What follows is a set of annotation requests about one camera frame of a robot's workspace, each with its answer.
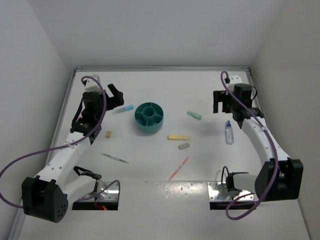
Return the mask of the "grey eraser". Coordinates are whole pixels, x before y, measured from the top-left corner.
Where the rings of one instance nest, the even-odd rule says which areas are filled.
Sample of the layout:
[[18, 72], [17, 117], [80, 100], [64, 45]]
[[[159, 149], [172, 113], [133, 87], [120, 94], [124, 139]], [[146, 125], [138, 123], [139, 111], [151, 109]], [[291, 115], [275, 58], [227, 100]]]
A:
[[183, 150], [183, 149], [186, 149], [186, 148], [189, 148], [189, 147], [190, 147], [190, 144], [188, 142], [180, 144], [178, 146], [179, 150]]

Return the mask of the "green correction tape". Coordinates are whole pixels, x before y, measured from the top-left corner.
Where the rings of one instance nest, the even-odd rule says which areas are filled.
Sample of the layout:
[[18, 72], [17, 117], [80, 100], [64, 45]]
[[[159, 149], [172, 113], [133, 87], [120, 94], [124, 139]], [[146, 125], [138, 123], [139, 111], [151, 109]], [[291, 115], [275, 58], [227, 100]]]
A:
[[193, 112], [193, 111], [188, 111], [187, 114], [197, 120], [201, 120], [202, 119], [202, 115], [196, 113], [196, 112]]

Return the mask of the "yellow highlighter marker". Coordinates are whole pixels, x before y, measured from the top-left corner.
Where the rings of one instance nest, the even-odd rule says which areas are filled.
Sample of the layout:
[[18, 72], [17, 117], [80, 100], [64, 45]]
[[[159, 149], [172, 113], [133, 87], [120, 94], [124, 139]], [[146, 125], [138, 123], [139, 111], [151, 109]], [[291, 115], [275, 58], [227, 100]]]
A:
[[191, 137], [187, 135], [170, 134], [167, 136], [167, 139], [171, 141], [190, 141]]

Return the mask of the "tan eraser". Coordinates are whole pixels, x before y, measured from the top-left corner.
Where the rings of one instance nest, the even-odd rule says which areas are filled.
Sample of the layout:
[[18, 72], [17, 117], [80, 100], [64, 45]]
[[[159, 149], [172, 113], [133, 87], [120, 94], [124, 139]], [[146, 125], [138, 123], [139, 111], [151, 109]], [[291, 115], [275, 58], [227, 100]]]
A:
[[110, 138], [111, 137], [112, 132], [111, 131], [107, 131], [105, 137], [106, 138]]

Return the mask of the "blue cap spray bottle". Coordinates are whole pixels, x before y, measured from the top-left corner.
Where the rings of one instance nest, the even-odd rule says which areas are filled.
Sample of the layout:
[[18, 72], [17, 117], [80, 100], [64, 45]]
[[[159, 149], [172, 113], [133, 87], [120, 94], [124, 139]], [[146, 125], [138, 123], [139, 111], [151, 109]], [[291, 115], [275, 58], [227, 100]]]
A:
[[227, 145], [234, 144], [234, 134], [231, 122], [228, 120], [225, 125], [225, 142]]

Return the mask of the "blue highlighter marker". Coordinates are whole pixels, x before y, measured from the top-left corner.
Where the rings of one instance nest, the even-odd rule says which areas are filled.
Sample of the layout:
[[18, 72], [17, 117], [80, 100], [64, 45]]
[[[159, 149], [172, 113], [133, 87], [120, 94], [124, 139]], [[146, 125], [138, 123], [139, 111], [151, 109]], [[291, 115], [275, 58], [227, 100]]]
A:
[[132, 104], [130, 104], [130, 105], [127, 105], [127, 106], [124, 106], [124, 107], [115, 109], [115, 110], [112, 112], [112, 114], [113, 114], [113, 115], [117, 115], [117, 114], [120, 114], [120, 113], [129, 111], [129, 110], [132, 110], [133, 108], [134, 108], [134, 106], [133, 106]]

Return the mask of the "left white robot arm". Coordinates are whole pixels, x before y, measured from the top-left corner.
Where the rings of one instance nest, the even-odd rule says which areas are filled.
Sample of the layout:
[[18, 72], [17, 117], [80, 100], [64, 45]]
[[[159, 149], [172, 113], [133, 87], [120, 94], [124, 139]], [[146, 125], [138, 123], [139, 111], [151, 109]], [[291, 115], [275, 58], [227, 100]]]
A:
[[58, 223], [77, 201], [102, 199], [101, 175], [76, 165], [83, 152], [99, 135], [106, 111], [124, 104], [123, 93], [113, 84], [105, 91], [82, 94], [84, 110], [74, 117], [66, 138], [66, 146], [35, 177], [27, 177], [21, 186], [23, 212], [26, 215]]

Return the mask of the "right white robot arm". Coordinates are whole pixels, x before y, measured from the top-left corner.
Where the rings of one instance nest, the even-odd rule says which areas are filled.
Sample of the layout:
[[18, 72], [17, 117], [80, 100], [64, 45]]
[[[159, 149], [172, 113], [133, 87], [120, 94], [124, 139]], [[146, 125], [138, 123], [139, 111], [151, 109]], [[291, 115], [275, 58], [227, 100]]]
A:
[[278, 145], [266, 126], [262, 111], [252, 106], [252, 86], [237, 83], [232, 89], [232, 93], [226, 90], [213, 92], [213, 112], [218, 112], [221, 103], [222, 112], [232, 114], [239, 128], [251, 141], [262, 168], [258, 175], [230, 172], [226, 177], [226, 189], [229, 192], [246, 190], [264, 202], [297, 199], [303, 177], [303, 163], [299, 159], [292, 159]]

